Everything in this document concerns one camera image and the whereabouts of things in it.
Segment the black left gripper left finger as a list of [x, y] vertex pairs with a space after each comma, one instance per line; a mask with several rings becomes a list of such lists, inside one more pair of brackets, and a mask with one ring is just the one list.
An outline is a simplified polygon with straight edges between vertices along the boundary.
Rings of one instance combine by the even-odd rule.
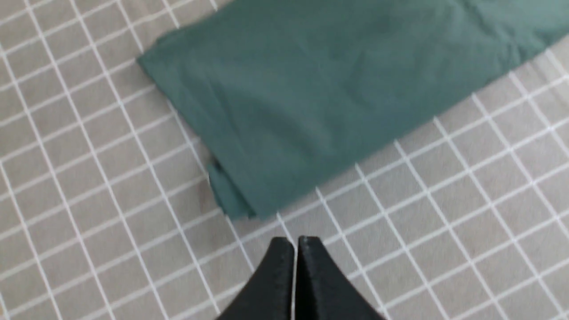
[[262, 261], [219, 320], [289, 320], [295, 251], [286, 237], [269, 243]]

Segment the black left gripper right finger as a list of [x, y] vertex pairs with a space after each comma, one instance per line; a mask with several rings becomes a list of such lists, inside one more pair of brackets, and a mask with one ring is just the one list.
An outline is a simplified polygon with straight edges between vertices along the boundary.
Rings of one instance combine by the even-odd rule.
[[333, 261], [321, 239], [301, 236], [297, 243], [295, 289], [297, 320], [382, 320]]

